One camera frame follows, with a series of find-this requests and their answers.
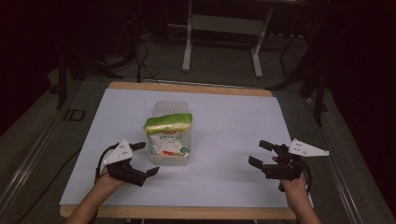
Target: white paper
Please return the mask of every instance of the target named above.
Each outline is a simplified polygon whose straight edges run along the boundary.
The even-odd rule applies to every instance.
[[[93,185],[102,152],[128,139],[147,142],[143,126],[158,101],[187,102],[192,113],[191,155],[186,166],[161,166],[143,187],[125,185],[104,204],[154,206],[288,207],[278,180],[248,164],[253,156],[274,164],[260,140],[290,144],[275,97],[168,91],[106,90],[61,199],[78,204]],[[132,166],[155,167],[145,149]]]

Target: dark background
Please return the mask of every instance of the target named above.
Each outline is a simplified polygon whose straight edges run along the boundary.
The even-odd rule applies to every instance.
[[[65,48],[82,50],[99,60],[104,59],[104,52],[122,54],[124,48],[133,50],[134,43],[120,46],[119,35],[112,35],[125,32],[128,17],[123,9],[126,2],[139,4],[139,1],[91,1],[89,4],[89,1],[77,0],[2,2],[0,134],[50,88],[46,74],[58,67],[59,53]],[[217,12],[243,16],[246,6],[231,2],[231,8],[238,9]],[[329,72],[326,86],[332,90],[334,101],[395,215],[393,138],[396,125],[392,96],[396,95],[393,56],[396,4],[390,1],[340,1],[336,5],[341,9],[334,10],[328,17],[317,54],[330,52],[330,57],[335,58],[334,63],[324,68]],[[139,22],[161,36],[166,35],[168,23],[186,22],[187,1],[150,0],[139,6],[141,11],[134,11],[139,13]],[[323,19],[322,12],[312,7],[275,6],[268,28],[273,34],[299,34],[302,23]],[[198,6],[203,12],[206,9],[205,5]],[[330,51],[335,39],[341,39],[343,45],[337,51]],[[326,63],[328,58],[321,59]]]

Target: wooden table edge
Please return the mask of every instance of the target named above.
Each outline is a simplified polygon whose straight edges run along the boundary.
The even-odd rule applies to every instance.
[[[213,87],[199,85],[175,85],[175,84],[153,84],[153,83],[134,83],[134,82],[111,82],[109,89],[117,90],[141,90],[141,91],[177,91],[210,94],[246,95],[246,96],[266,96],[272,97],[273,94],[266,90],[246,89],[236,87]]]
[[[76,205],[62,205],[61,216],[69,217]],[[174,207],[101,205],[98,217],[143,219],[232,219],[232,220],[294,220],[289,208]]]

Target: gray floor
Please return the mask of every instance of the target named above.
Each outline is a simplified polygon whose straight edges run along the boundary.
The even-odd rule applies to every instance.
[[[142,77],[146,82],[188,82],[262,89],[285,79],[280,67],[279,55],[288,40],[281,36],[270,35],[264,40],[260,52],[264,78],[257,79],[254,77],[249,52],[249,46],[254,43],[254,39],[250,41],[249,38],[244,38],[242,44],[240,42],[235,44],[236,41],[213,42],[205,33],[194,34],[191,70],[189,73],[184,73],[181,71],[185,43],[183,35],[183,31],[175,31],[169,35],[168,41],[157,40],[155,35],[142,38],[142,42],[148,47],[145,61],[147,70],[142,70]],[[233,37],[235,40],[240,40],[239,36]],[[290,49],[285,58],[289,72],[297,64],[305,49],[306,44],[302,39],[298,39]],[[139,45],[141,58],[144,57],[145,52],[145,48]],[[90,69],[87,71],[90,72],[84,81],[69,78],[68,100],[63,109],[55,109],[57,95],[46,93],[1,137],[0,148],[3,152],[0,158],[1,192],[7,191],[8,183],[12,183],[10,181],[14,173],[23,165],[27,155],[42,149],[36,154],[36,162],[31,164],[34,169],[21,178],[24,187],[14,188],[14,197],[8,198],[10,207],[7,207],[7,215],[4,220],[0,220],[1,223],[16,223],[33,204],[35,206],[21,223],[65,221],[59,214],[59,201],[77,157],[67,163],[43,198],[38,202],[36,199],[66,160],[82,147],[102,94],[108,83],[113,81],[95,74]],[[135,81],[136,65],[131,64],[115,72],[125,76],[124,81]],[[57,70],[49,74],[54,83],[57,82],[56,75]],[[300,86],[301,83],[296,83],[285,90],[274,92],[279,99],[284,99],[280,102],[282,109],[285,111],[307,109],[308,113],[311,113],[311,104],[305,99],[300,99],[297,94]],[[321,144],[331,149],[332,155],[329,159],[311,161],[314,166],[326,165],[329,171],[335,171],[335,175],[332,175],[332,172],[317,172],[316,180],[319,182],[323,180],[323,183],[317,184],[312,192],[314,202],[318,202],[316,203],[318,214],[324,223],[396,223],[370,176],[359,149],[332,100],[330,91],[326,91],[324,102],[328,112],[322,113],[323,128],[308,128],[304,126],[304,120],[294,120],[285,116],[289,122],[294,122],[293,128],[290,128],[290,135],[296,133],[309,135],[310,132],[315,131],[316,135],[322,137]],[[63,120],[67,109],[85,110],[84,121]],[[97,221],[97,223],[124,222],[125,220],[108,218],[100,218]],[[261,222],[284,223],[277,220]]]

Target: floor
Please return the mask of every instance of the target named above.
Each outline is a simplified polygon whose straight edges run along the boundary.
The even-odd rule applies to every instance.
[[[257,79],[254,77],[249,54],[250,37],[242,43],[235,44],[235,40],[240,40],[240,36],[234,36],[234,40],[217,38],[218,41],[213,41],[212,34],[196,33],[193,36],[191,70],[189,73],[181,71],[184,35],[184,28],[179,28],[172,30],[166,41],[151,34],[141,37],[139,56],[144,58],[146,53],[148,55],[141,70],[144,82],[263,89],[285,80],[279,55],[288,39],[282,36],[270,35],[265,38],[260,52],[264,78]],[[298,39],[291,47],[285,56],[288,73],[299,62],[306,47],[303,39]],[[108,56],[108,59],[119,60],[120,57]],[[124,81],[135,81],[136,67],[135,63],[131,63],[114,72],[124,76]],[[68,98],[62,109],[55,109],[58,96],[47,92],[2,135],[0,148],[4,152],[0,158],[0,191],[7,194],[3,194],[1,198],[1,223],[65,221],[59,214],[59,201],[77,159],[74,154],[84,142],[84,136],[91,125],[90,120],[100,104],[104,89],[109,82],[115,80],[104,77],[88,67],[86,71],[88,75],[83,81],[68,77]],[[57,72],[54,70],[49,74],[54,84],[57,83]],[[295,83],[279,93],[298,95],[300,86],[301,83]],[[335,193],[342,199],[342,206],[345,207],[344,209],[341,206],[339,209],[346,212],[335,214],[336,210],[333,210],[331,204],[322,203],[316,208],[320,217],[325,223],[396,223],[332,100],[332,93],[328,90],[324,104],[327,112],[322,113],[323,127],[318,128],[318,134],[323,136],[325,144],[334,151],[330,159],[322,162],[327,162],[335,171],[331,181],[339,183]],[[67,120],[65,114],[68,109],[81,108],[86,111],[84,122]],[[276,224],[286,221],[259,222]],[[99,218],[97,223],[125,223],[125,220]],[[178,222],[147,220],[145,223]]]

